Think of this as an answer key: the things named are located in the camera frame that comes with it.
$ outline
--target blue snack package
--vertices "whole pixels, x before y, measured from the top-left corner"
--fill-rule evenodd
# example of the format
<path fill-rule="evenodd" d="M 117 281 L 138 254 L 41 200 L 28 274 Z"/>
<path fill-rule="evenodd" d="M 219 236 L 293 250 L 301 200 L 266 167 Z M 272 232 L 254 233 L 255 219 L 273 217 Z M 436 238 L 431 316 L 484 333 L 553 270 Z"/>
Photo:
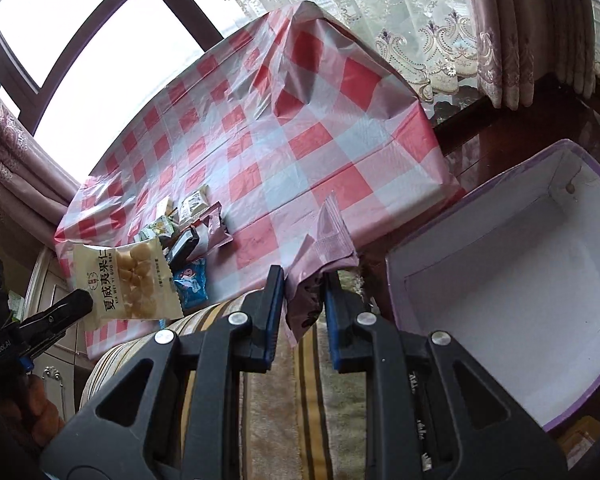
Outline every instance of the blue snack package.
<path fill-rule="evenodd" d="M 206 260 L 199 258 L 185 265 L 173 275 L 173 283 L 178 291 L 183 311 L 208 300 L 206 296 Z"/>

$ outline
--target metal screw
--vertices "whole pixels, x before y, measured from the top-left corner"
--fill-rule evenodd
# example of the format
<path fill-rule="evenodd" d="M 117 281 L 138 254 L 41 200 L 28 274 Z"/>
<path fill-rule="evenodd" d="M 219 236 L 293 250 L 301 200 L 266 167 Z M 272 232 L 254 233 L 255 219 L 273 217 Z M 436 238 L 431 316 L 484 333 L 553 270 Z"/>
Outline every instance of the metal screw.
<path fill-rule="evenodd" d="M 156 332 L 154 335 L 155 342 L 157 342 L 160 345 L 166 345 L 167 343 L 170 343 L 171 341 L 173 341 L 174 337 L 175 334 L 171 330 L 167 330 L 166 328 L 164 330 Z"/>
<path fill-rule="evenodd" d="M 249 320 L 249 316 L 247 316 L 244 312 L 234 312 L 229 316 L 229 323 L 234 326 L 244 325 Z"/>
<path fill-rule="evenodd" d="M 442 330 L 438 330 L 431 334 L 431 340 L 434 345 L 446 346 L 451 343 L 451 336 L 447 332 L 443 332 Z"/>
<path fill-rule="evenodd" d="M 376 317 L 376 314 L 373 314 L 372 312 L 361 312 L 356 317 L 356 321 L 358 322 L 358 324 L 365 326 L 373 325 L 373 323 L 375 323 L 377 319 L 378 318 Z"/>

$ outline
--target black clamp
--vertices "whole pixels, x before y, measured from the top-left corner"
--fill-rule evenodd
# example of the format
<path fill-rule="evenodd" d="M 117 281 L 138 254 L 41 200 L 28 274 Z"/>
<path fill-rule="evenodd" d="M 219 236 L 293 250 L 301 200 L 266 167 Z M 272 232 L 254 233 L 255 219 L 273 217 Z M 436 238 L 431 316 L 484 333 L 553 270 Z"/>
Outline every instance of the black clamp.
<path fill-rule="evenodd" d="M 238 479 L 240 372 L 271 368 L 283 297 L 283 269 L 272 266 L 240 312 L 204 332 L 157 332 L 51 441 L 42 469 L 60 480 Z M 176 407 L 192 370 L 184 451 L 174 460 Z"/>
<path fill-rule="evenodd" d="M 93 301 L 80 288 L 23 322 L 0 328 L 0 383 L 33 369 L 33 359 L 62 339 L 66 330 L 91 312 Z"/>
<path fill-rule="evenodd" d="M 564 454 L 446 332 L 399 332 L 325 277 L 333 367 L 366 372 L 366 480 L 554 480 Z"/>

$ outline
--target window frame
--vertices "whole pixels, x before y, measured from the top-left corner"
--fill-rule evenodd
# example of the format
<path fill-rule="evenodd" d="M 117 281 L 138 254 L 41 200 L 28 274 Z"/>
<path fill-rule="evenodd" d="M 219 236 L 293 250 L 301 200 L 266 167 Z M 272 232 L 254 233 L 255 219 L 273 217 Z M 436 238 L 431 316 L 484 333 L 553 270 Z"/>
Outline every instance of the window frame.
<path fill-rule="evenodd" d="M 82 23 L 39 87 L 0 33 L 0 85 L 20 108 L 18 119 L 33 136 L 60 83 L 91 39 L 127 0 L 102 0 Z M 206 52 L 222 35 L 194 0 L 162 0 Z"/>

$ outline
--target nut snack bag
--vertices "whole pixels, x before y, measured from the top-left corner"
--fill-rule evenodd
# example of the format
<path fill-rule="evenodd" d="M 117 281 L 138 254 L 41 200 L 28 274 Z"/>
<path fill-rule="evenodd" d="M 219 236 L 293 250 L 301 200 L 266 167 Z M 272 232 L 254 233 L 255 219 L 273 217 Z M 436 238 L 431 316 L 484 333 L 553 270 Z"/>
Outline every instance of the nut snack bag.
<path fill-rule="evenodd" d="M 86 330 L 112 319 L 179 319 L 180 300 L 158 238 L 107 248 L 74 247 L 75 281 L 93 298 Z"/>

